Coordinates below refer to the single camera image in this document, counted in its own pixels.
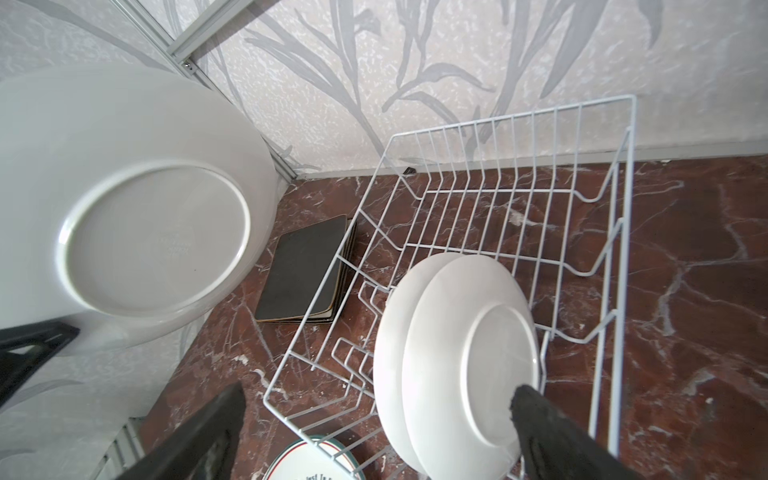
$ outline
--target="white wire dish drying rack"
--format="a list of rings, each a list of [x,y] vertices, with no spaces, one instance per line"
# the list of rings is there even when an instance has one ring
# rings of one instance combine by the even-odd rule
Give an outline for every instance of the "white wire dish drying rack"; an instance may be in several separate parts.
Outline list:
[[[545,395],[548,355],[591,359],[588,432],[606,435],[617,455],[636,108],[625,95],[394,135],[354,213],[356,253],[342,257],[351,226],[336,251],[334,263],[351,269],[342,308],[325,335],[304,316],[264,405],[306,442],[341,440],[347,447],[335,455],[317,448],[335,461],[352,452],[359,461],[352,478],[364,469],[369,478],[414,474],[376,415],[378,320],[388,294],[423,258],[480,253],[506,265],[526,293]],[[610,163],[584,166],[596,160]],[[396,173],[404,165],[420,173]],[[312,398],[285,402],[299,377]],[[318,434],[324,438],[310,438]]]

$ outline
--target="white plate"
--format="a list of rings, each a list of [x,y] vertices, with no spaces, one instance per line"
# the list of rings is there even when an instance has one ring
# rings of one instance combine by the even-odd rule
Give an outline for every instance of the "white plate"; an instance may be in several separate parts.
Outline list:
[[[426,472],[411,445],[402,411],[402,353],[424,289],[441,268],[461,257],[460,253],[438,253],[405,274],[387,299],[373,350],[373,390],[384,433],[400,458],[421,473]]]
[[[511,274],[481,255],[442,268],[406,339],[402,397],[411,443],[433,480],[496,480],[520,455],[509,405],[538,387],[533,320]]]
[[[266,245],[269,150],[197,82],[71,65],[0,82],[0,105],[0,328],[66,316],[66,353],[147,342],[213,308]]]
[[[341,452],[345,447],[334,439],[328,439],[319,444],[320,448],[331,455]],[[350,453],[341,454],[337,457],[339,463],[344,465],[344,472],[333,460],[326,457],[317,449],[310,446],[303,440],[294,442],[281,453],[269,470],[264,474],[263,480],[297,480],[311,478],[312,480],[343,480],[349,477],[349,472],[358,467],[358,463]],[[362,480],[362,473],[358,473],[356,478]]]

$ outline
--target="metal frame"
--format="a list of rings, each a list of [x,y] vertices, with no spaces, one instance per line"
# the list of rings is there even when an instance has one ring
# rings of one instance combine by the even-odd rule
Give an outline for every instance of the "metal frame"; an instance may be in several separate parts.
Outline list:
[[[615,124],[621,130],[619,133],[621,139],[618,141],[618,145],[614,147],[614,159],[610,167],[607,169],[607,172],[605,173],[598,194],[595,197],[587,197],[577,189],[576,183],[579,171],[578,155],[581,151],[580,141],[582,135],[582,114],[585,114],[592,109],[606,105],[625,109],[622,111],[626,112],[627,121],[626,124]],[[368,409],[368,400],[366,400],[375,398],[375,393],[372,390],[372,379],[369,374],[374,352],[372,351],[369,341],[371,340],[372,334],[377,327],[377,322],[382,315],[382,308],[380,308],[379,305],[382,305],[382,300],[386,297],[386,295],[388,295],[394,288],[396,288],[396,284],[399,281],[399,277],[397,277],[397,275],[403,270],[409,270],[414,264],[414,259],[416,258],[418,252],[426,253],[427,255],[439,253],[442,251],[479,253],[495,258],[496,260],[511,262],[511,274],[518,277],[519,280],[521,275],[528,275],[527,273],[520,272],[527,272],[530,269],[519,270],[518,265],[521,265],[522,263],[529,263],[533,265],[533,274],[531,277],[526,278],[526,280],[531,280],[531,290],[528,293],[529,306],[531,306],[533,303],[536,288],[540,281],[539,272],[541,265],[552,265],[557,267],[558,274],[556,280],[557,283],[555,284],[553,313],[551,318],[546,319],[549,324],[541,325],[539,323],[541,319],[536,319],[537,329],[543,331],[543,341],[541,342],[540,348],[542,369],[542,382],[540,390],[543,392],[547,384],[546,358],[554,337],[557,336],[563,340],[575,344],[596,342],[597,352],[594,360],[594,385],[592,389],[588,424],[588,433],[592,437],[595,436],[598,426],[601,378],[603,373],[604,351],[606,347],[606,330],[611,324],[614,325],[614,346],[611,366],[609,407],[610,414],[608,420],[607,447],[610,453],[617,455],[621,424],[621,373],[624,358],[624,318],[627,305],[627,272],[630,239],[629,220],[631,218],[632,206],[636,110],[637,99],[635,96],[623,95],[596,101],[569,104],[555,108],[546,108],[523,114],[504,115],[496,118],[487,118],[477,121],[468,121],[459,124],[446,125],[444,127],[410,131],[394,135],[392,138],[390,138],[384,155],[382,155],[381,161],[379,162],[379,166],[376,168],[376,172],[374,173],[369,186],[362,197],[360,205],[358,206],[353,217],[353,223],[360,222],[361,226],[367,224],[369,230],[371,230],[371,239],[364,254],[362,255],[362,259],[359,261],[359,263],[355,264],[342,256],[343,247],[352,229],[350,226],[346,232],[346,235],[342,239],[339,248],[336,250],[334,261],[331,265],[329,265],[328,270],[326,271],[326,275],[323,277],[320,288],[317,290],[317,293],[313,297],[313,300],[307,309],[306,315],[298,325],[296,334],[294,335],[285,355],[280,360],[277,371],[264,393],[264,405],[286,426],[293,430],[301,439],[310,444],[318,443],[318,441],[310,438],[310,429],[316,429],[321,425],[327,425],[327,423],[332,420],[334,420],[334,424],[338,425],[339,422],[344,422],[344,418],[349,419],[347,420],[346,424],[343,423],[341,428],[337,428],[334,432],[326,435],[325,438],[320,440],[324,441],[330,437],[338,436],[342,432],[346,432],[353,427],[358,427],[356,430],[362,429],[362,431],[356,431],[356,434],[360,437],[360,439],[357,442],[349,445],[349,447],[341,453],[348,452],[350,449],[356,447],[361,442],[365,441],[366,439],[370,439],[375,435],[384,435],[376,416],[375,402],[373,402],[373,405],[370,407],[370,409]],[[562,117],[566,114],[566,112],[570,112],[570,115],[575,114],[577,116],[577,120],[575,122],[574,144],[570,147],[563,147],[563,145],[558,145],[558,115]],[[537,155],[537,147],[535,142],[537,137],[537,127],[546,118],[554,119],[554,121],[551,123],[554,125],[554,133],[552,136],[553,145],[550,149],[550,153],[548,153],[545,156],[545,160],[541,162],[542,156]],[[600,118],[601,121],[606,121],[599,115],[598,118]],[[515,139],[515,122],[520,121],[529,122],[531,125],[531,130],[526,132],[516,132],[517,139]],[[514,146],[513,160],[515,165],[513,167],[514,180],[505,181],[506,184],[504,185],[502,185],[502,169],[499,163],[500,154],[498,152],[497,143],[498,134],[500,134],[499,132],[502,131],[501,129],[503,124],[511,125],[511,143]],[[473,134],[474,138],[477,138],[478,129],[480,127],[490,127],[492,131],[492,136],[489,138],[487,145],[487,148],[492,150],[492,152],[489,154],[483,154],[481,147],[480,153],[483,160],[483,168],[479,170],[472,170],[469,167],[469,163],[472,159],[467,158],[466,153],[463,155],[464,158],[460,158],[461,153],[464,150],[463,148],[454,149],[453,151],[451,150],[448,141],[448,134],[458,135],[457,138],[463,139],[460,141],[464,143],[466,142],[466,139],[470,138]],[[533,152],[534,160],[534,166],[531,169],[531,173],[525,174],[532,175],[533,177],[529,187],[523,187],[526,185],[526,183],[520,180],[524,175],[521,174],[521,169],[518,169],[517,165],[518,144],[521,143],[520,140],[523,137],[526,137],[527,140],[529,140],[529,144],[532,144],[531,151]],[[420,187],[417,181],[414,180],[415,177],[404,177],[401,174],[398,174],[396,180],[394,181],[392,192],[389,194],[386,200],[386,205],[383,208],[381,217],[377,220],[374,217],[374,214],[371,213],[371,207],[378,205],[380,208],[384,200],[373,199],[371,204],[368,204],[367,200],[369,199],[373,184],[377,181],[379,172],[383,168],[391,168],[393,170],[396,169],[396,166],[390,160],[388,155],[392,155],[393,157],[396,156],[394,153],[390,152],[390,149],[396,141],[402,141],[404,139],[412,139],[418,146],[417,151],[413,157],[418,157],[423,160],[423,167],[427,172],[429,181],[426,187]],[[438,153],[438,150],[435,147],[435,142],[445,142],[445,148],[442,149],[444,154]],[[429,151],[433,152],[432,156],[435,158],[435,161],[432,163],[428,163],[427,161],[427,157],[430,156]],[[572,158],[572,162],[565,166],[562,164],[558,165],[558,159],[561,160],[563,157],[567,156]],[[620,184],[620,170],[622,164],[624,165],[623,184]],[[558,169],[565,169],[566,173],[571,175],[566,182],[569,184],[567,187],[555,187],[555,178],[557,177],[556,172]],[[491,184],[486,185],[486,172],[491,170],[496,172],[496,180],[493,180],[493,175],[488,175],[488,178],[490,178],[489,183]],[[539,187],[536,183],[537,172],[541,175],[541,172],[545,170],[547,172],[551,172],[551,182],[547,180],[547,183],[549,183],[548,187]],[[477,180],[478,177],[480,177],[481,180],[480,188],[470,188],[470,179]],[[621,212],[618,211],[618,206],[620,203],[618,200],[620,195],[620,188],[623,188],[623,193],[621,194]],[[497,202],[499,195],[501,195],[503,199],[507,194],[509,195],[509,200],[499,201],[503,203]],[[414,208],[415,211],[412,215],[412,220],[408,227],[409,230],[407,236],[405,237],[405,241],[401,241],[400,243],[396,241],[396,239],[390,234],[394,231],[393,229],[404,228],[404,226],[401,224],[395,226],[385,225],[387,220],[387,213],[389,212],[390,206],[393,203],[393,199],[396,198],[396,195],[404,195],[406,198],[410,197],[412,204],[418,204],[418,206]],[[538,254],[535,257],[521,254],[521,245],[523,244],[523,239],[526,235],[526,226],[530,223],[529,218],[531,215],[531,203],[534,195],[538,195],[537,198],[539,199],[541,199],[542,196],[546,196],[547,199],[544,212],[544,220],[543,223],[541,223],[541,233],[539,234],[540,238],[533,239],[534,241],[538,242]],[[545,242],[545,235],[548,228],[550,227],[550,221],[552,218],[555,218],[550,215],[552,199],[554,196],[566,196],[567,212],[563,223],[556,226],[561,227],[564,232],[563,239],[559,248],[559,255],[551,255],[551,257],[546,257],[544,255],[543,246]],[[440,200],[445,200],[444,207],[439,206],[439,202],[437,202],[439,197]],[[484,197],[485,199],[490,197],[490,204],[488,206],[484,205],[479,207],[478,205],[481,197]],[[457,200],[459,202],[459,207],[453,219],[446,218],[447,206],[451,199]],[[525,204],[524,208],[519,205],[520,201]],[[581,271],[575,268],[573,265],[569,264],[565,259],[565,254],[568,247],[568,233],[570,232],[569,228],[571,225],[571,215],[573,213],[575,202],[592,204],[598,201],[607,202],[609,206],[607,223],[604,225],[604,232],[606,237],[601,252],[595,258],[592,267],[589,270]],[[462,212],[462,205],[465,205],[465,209],[468,210],[467,202],[472,202],[472,212],[469,214],[469,216],[466,216],[466,213]],[[488,209],[488,216],[485,218],[485,221],[483,221],[483,209],[486,208]],[[402,210],[400,209],[402,209],[402,207],[398,209],[398,212],[401,214]],[[484,245],[492,245],[491,242],[486,243],[486,241],[490,240],[490,237],[487,235],[488,225],[491,219],[491,215],[494,214],[494,212],[502,212],[499,213],[499,215],[504,216],[503,227],[501,228],[501,234],[498,238],[497,247],[484,249]],[[514,212],[513,218],[515,216],[518,218],[518,222],[516,222],[515,225],[519,225],[519,227],[508,228],[512,212]],[[434,226],[435,224],[437,225],[435,232],[447,231],[450,226],[449,237],[447,241],[438,243],[437,233],[435,233],[434,239],[430,238],[429,235],[425,236],[427,226]],[[480,240],[476,246],[472,245],[474,240],[468,244],[468,234],[473,226],[477,227],[477,231],[481,232]],[[516,230],[515,233],[519,233],[517,247],[515,249],[510,248],[503,250],[502,241],[505,238],[509,238],[508,235],[514,234],[513,230]],[[528,230],[528,235],[531,236],[532,233],[530,232],[530,228]],[[618,244],[619,250],[617,252],[617,277],[615,279],[611,279],[613,272],[612,267],[614,265],[614,255],[616,254],[616,252],[614,252],[616,244]],[[380,269],[376,269],[374,266],[366,263],[367,259],[370,258],[373,253],[382,249],[388,250],[389,253],[394,250],[394,254],[396,255],[395,257],[398,259],[395,268],[392,271],[392,275],[389,278],[389,282],[377,280],[374,278],[375,276],[379,275]],[[336,262],[342,262],[351,269],[353,272],[352,282],[345,292],[345,296],[343,297],[339,312],[337,312],[336,316],[333,318],[333,322],[331,323],[329,331],[326,334],[325,339],[323,340],[323,343],[319,347],[318,351],[316,353],[310,352],[310,346],[305,343],[307,352],[301,353],[297,348],[298,339],[302,336],[307,318],[310,312],[313,310],[319,293],[323,289],[325,282],[328,281],[329,275],[333,270]],[[597,303],[600,305],[600,318],[596,319],[599,321],[596,322],[596,327],[594,327],[592,331],[590,331],[587,335],[581,338],[569,336],[558,328],[558,306],[560,305],[561,301],[563,276],[566,271],[577,277],[593,276],[598,274],[601,266],[603,266],[601,282],[602,293],[601,297],[595,300],[596,305]],[[350,295],[353,294],[355,289],[357,290],[357,298],[374,314],[374,319],[368,330],[367,336],[364,339],[345,339],[343,337],[338,338],[333,344],[330,355],[323,357],[323,352],[332,342],[332,333],[334,332],[334,329],[339,322],[341,310],[346,305],[347,300],[349,299]],[[301,412],[291,412],[290,405],[282,403],[280,401],[280,396],[274,395],[277,391],[284,395],[290,396],[291,391],[286,392],[280,389],[278,384],[281,383],[281,379],[286,375],[286,372],[303,371],[301,369],[301,365],[299,365],[298,369],[294,368],[294,366],[287,368],[286,366],[288,365],[289,361],[294,363],[298,362],[299,364],[308,364],[311,366],[313,375],[328,375],[334,379],[339,380],[341,382],[340,385],[343,386],[342,395],[338,396],[337,398],[329,399],[328,401],[320,402],[318,405],[304,409]],[[339,373],[338,367],[343,369],[341,373]],[[286,385],[288,385],[288,383],[282,383],[282,385],[284,388],[287,388]],[[312,420],[303,421],[303,418],[306,418],[304,417],[305,415],[310,413],[315,413],[316,415],[317,412],[327,412],[329,410],[333,411],[334,408],[341,408],[342,410],[340,412],[333,413],[324,419],[315,420],[313,418]],[[351,473],[350,478],[355,478],[359,472],[361,472],[367,465],[370,465],[377,458],[392,453],[394,453],[394,451],[390,446],[387,445],[385,448],[380,449],[369,458],[359,458],[359,460],[362,460],[360,462],[360,466]],[[333,460],[336,460],[337,456],[338,454],[329,455],[329,457]],[[389,477],[396,477],[405,468],[406,466],[404,464],[400,465]],[[522,473],[518,477],[510,472],[508,477],[521,478]]]
[[[216,84],[205,75],[205,72],[195,65],[191,55],[229,20],[250,5],[253,0],[216,0],[176,40],[165,31],[138,0],[111,1],[163,55],[166,61],[174,66],[177,73],[199,81],[230,101]],[[288,183],[293,182],[298,177],[293,168],[272,147],[270,147],[270,156],[277,173]]]

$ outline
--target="gray leaf print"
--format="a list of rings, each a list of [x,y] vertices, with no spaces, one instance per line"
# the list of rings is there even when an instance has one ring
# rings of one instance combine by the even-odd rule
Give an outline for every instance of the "gray leaf print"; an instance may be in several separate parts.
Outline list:
[[[267,37],[258,31],[245,28],[244,31],[253,36],[252,38],[246,38],[245,42],[272,55],[277,61],[293,71],[294,74],[299,75],[305,81],[309,82],[321,92],[342,105],[366,132],[373,147],[376,149],[376,153],[378,155],[383,154],[384,145],[382,144],[379,135],[373,130],[370,122],[368,122],[368,118],[362,112],[359,104],[359,96],[356,94],[356,97],[352,98],[344,84],[336,76],[334,70],[318,54],[311,51],[303,43],[298,41],[296,37],[286,31],[274,18],[269,16],[255,4],[251,4],[248,9],[253,15],[258,17],[265,26],[272,30],[280,41]],[[351,39],[354,41],[354,16],[349,12],[343,13],[343,8],[338,10],[336,15],[338,18],[334,22],[339,26],[339,38],[341,38],[342,35],[346,35],[342,33],[342,30],[345,31],[347,27],[342,25],[346,25],[346,22],[351,19],[352,27],[349,30],[351,31]],[[336,49],[339,51],[338,53],[341,54],[341,47],[339,45],[336,45]],[[351,54],[351,50],[351,47],[349,47],[343,55],[339,55],[339,59],[344,62],[342,57]],[[358,88],[356,69],[357,60],[354,61],[355,74],[350,78],[355,92],[357,92]]]
[[[415,91],[400,100],[420,101],[445,120],[447,124],[458,123],[458,118],[445,106],[445,104],[424,91]]]
[[[376,14],[370,8],[366,8],[359,14],[355,15],[355,35],[359,34],[363,30],[370,31],[377,34],[379,37],[382,35],[382,24]]]
[[[435,23],[435,9],[437,8],[437,4],[440,2],[440,0],[429,0],[427,2],[427,9],[424,14],[424,28],[422,29],[422,34],[419,36],[419,50],[421,51],[422,55],[422,63],[419,66],[419,72],[421,72],[424,69],[424,61],[426,60],[426,54],[427,54],[427,40],[429,40],[429,36],[432,33],[432,25]]]
[[[78,382],[77,380],[65,380],[65,379],[59,379],[59,380],[50,380],[48,382],[42,382],[38,383],[37,385],[29,386],[25,389],[21,389],[18,392],[16,392],[3,406],[0,406],[0,413],[3,413],[5,410],[10,409],[13,406],[18,405],[19,403],[26,402],[30,398],[34,396],[38,396],[41,393],[45,393],[48,390],[57,389],[62,386],[67,385],[82,385],[83,382]]]
[[[355,41],[355,15],[352,0],[330,0],[331,22],[339,49],[344,74],[352,82],[355,103],[360,105],[357,81],[357,46]]]
[[[395,0],[397,18],[400,25],[406,30],[406,39],[402,43],[402,60],[400,61],[400,66],[397,69],[397,76],[395,77],[395,84],[398,88],[402,85],[403,78],[406,77],[408,63],[411,60],[411,46],[413,45],[413,41],[419,36],[420,6],[421,0],[409,0],[407,4],[406,0]]]
[[[166,70],[166,71],[168,70],[168,68],[165,65],[161,64],[159,61],[155,60],[149,55],[143,53],[138,48],[135,48],[134,46],[129,45],[128,43],[115,37],[111,33],[107,33],[106,31],[100,29],[99,27],[88,23],[87,21],[85,21],[84,18],[75,14],[72,10],[70,10],[67,7],[64,7],[63,5],[59,5],[58,3],[51,2],[50,0],[18,0],[18,1],[26,5],[29,5],[32,8],[38,9],[40,12],[45,13],[49,17],[56,18],[57,20],[61,20],[63,22],[67,22],[68,24],[74,25],[75,27],[82,28],[83,30],[87,31],[93,36],[99,37],[101,40],[109,42],[115,47],[121,49],[122,51],[125,51],[126,53],[133,55],[134,57],[136,57],[136,59],[138,59],[141,63],[143,63],[148,67],[159,68],[161,70]]]
[[[480,80],[461,67],[449,63],[435,63],[425,68],[418,77],[406,82],[402,87],[398,88],[391,97],[387,98],[384,105],[382,105],[382,112],[389,110],[389,107],[392,107],[395,100],[402,97],[407,91],[412,90],[423,83],[435,83],[446,77],[459,77],[481,90],[495,91],[495,88],[493,87],[484,87]]]
[[[637,0],[637,7],[640,9],[640,13],[645,15],[645,19],[648,20],[648,25],[650,26],[648,48],[651,49],[661,33],[664,2],[663,0]]]
[[[554,28],[573,4],[574,0],[547,0],[533,38],[528,47],[525,47],[525,39],[528,37],[528,22],[531,16],[531,3],[530,0],[517,0],[515,2],[515,20],[512,24],[512,42],[509,48],[507,71],[501,92],[496,98],[496,104],[488,115],[489,117],[497,117],[507,113],[523,72],[533,57],[546,45]],[[484,124],[479,131],[479,139],[472,134],[465,146],[467,157],[473,157],[478,142],[484,144],[491,137],[491,132],[491,125]]]
[[[571,22],[568,23],[568,30],[565,31],[563,42],[560,43],[560,49],[554,57],[554,64],[549,71],[549,77],[539,98],[549,95],[568,73],[568,69],[571,68],[589,39],[592,38],[592,33],[598,26],[606,4],[607,0],[576,1],[574,11],[571,14]]]
[[[509,25],[509,0],[502,0],[502,24]]]
[[[341,56],[341,53],[339,52],[339,49],[336,48],[336,46],[333,44],[331,39],[328,38],[328,36],[326,34],[322,33],[317,28],[314,28],[312,25],[309,24],[309,22],[304,20],[304,17],[303,17],[303,15],[301,15],[301,12],[299,12],[296,9],[294,9],[294,11],[296,13],[296,17],[299,19],[299,22],[301,22],[301,25],[304,25],[304,28],[309,30],[310,33],[312,33],[312,35],[315,35],[317,37],[317,39],[320,40],[323,43],[323,45],[328,47],[328,49],[330,51],[332,51],[333,53],[335,53],[338,56]]]
[[[224,58],[224,53],[221,51],[221,47],[217,46],[214,49],[216,55],[213,55],[211,53],[210,59],[211,61],[216,64],[216,66],[221,70],[221,73],[224,75],[224,80],[227,82],[227,87],[229,87],[230,92],[232,93],[232,97],[235,99],[235,102],[240,106],[240,111],[243,112],[243,115],[253,123],[253,119],[248,114],[248,110],[245,108],[245,103],[243,102],[243,97],[240,95],[240,90],[237,88],[237,85],[232,80],[232,76],[230,75],[229,68],[227,68],[227,62]]]
[[[170,23],[170,33],[174,38],[181,35],[184,29],[181,27],[181,21],[179,20],[179,11],[176,8],[176,0],[163,0],[163,8],[165,9],[165,16]]]

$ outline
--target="dish rack wire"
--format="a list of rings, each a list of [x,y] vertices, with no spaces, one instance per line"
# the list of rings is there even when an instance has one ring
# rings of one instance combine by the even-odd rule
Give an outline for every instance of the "dish rack wire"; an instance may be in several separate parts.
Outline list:
[[[392,136],[352,218],[359,230],[364,227],[368,230],[367,235],[361,236],[369,237],[365,251],[354,261],[343,257],[343,248],[352,230],[350,224],[335,260],[328,267],[266,389],[264,405],[310,444],[354,432],[350,437],[353,441],[347,439],[346,449],[336,455],[317,447],[334,461],[364,442],[374,444],[374,452],[367,452],[367,458],[358,458],[359,467],[351,472],[351,478],[360,478],[363,469],[377,459],[386,462],[385,456],[393,458],[394,450],[386,442],[377,419],[371,378],[373,339],[386,296],[396,288],[402,275],[418,263],[417,259],[444,251],[479,253],[501,261],[510,269],[534,310],[537,287],[545,288],[543,279],[548,278],[554,285],[548,287],[551,312],[543,316],[534,314],[540,341],[542,392],[547,386],[547,355],[555,338],[584,346],[579,348],[594,345],[588,420],[588,433],[593,437],[598,432],[604,359],[610,343],[606,337],[609,326],[613,326],[607,449],[617,455],[636,110],[635,96],[623,95]],[[584,170],[582,165],[584,161],[600,159],[608,159],[610,164],[602,170],[591,170],[593,176],[598,172],[602,179],[592,182],[592,193],[585,194],[577,186],[577,177]],[[401,173],[403,164],[414,166],[421,173],[406,176]],[[389,195],[374,198],[375,185],[378,190],[388,187]],[[574,233],[571,225],[574,212],[579,206],[590,204],[601,205],[599,210],[603,213],[599,217],[604,226],[585,227]],[[558,213],[563,207],[564,217]],[[556,237],[558,231],[561,232],[559,238]],[[566,261],[566,253],[569,239],[583,236],[585,232],[600,236],[602,247],[599,253],[597,249],[592,250],[594,259],[586,263],[589,268],[580,269],[570,259]],[[545,248],[547,235],[555,236],[560,244],[555,241],[553,246],[550,240]],[[307,318],[336,262],[349,268],[351,282],[322,342],[310,345],[305,341],[302,351],[300,337],[316,328],[307,323]],[[596,285],[600,285],[600,293],[592,299],[599,303],[599,318],[592,320],[590,326],[593,327],[586,335],[575,335],[572,328],[567,333],[558,325],[559,317],[564,315],[561,297],[566,275],[575,279],[593,278]],[[339,318],[343,316],[344,306],[355,297],[372,312],[372,319],[367,335],[346,338],[337,332],[344,324]],[[303,367],[289,368],[290,362],[298,362]],[[318,380],[316,384],[326,386],[318,389],[329,391],[322,392],[326,396],[323,401],[315,400],[310,406],[294,411],[295,408],[281,401],[291,393],[290,381],[284,379],[302,368],[304,375],[324,376],[323,381]],[[329,388],[328,379],[337,384],[337,388]],[[333,431],[321,439],[310,438],[315,435],[312,432],[318,430]],[[390,467],[387,478],[396,478],[407,465],[402,460],[399,464],[390,461]],[[522,467],[513,468],[508,474],[509,478],[518,478],[512,472],[523,475]]]

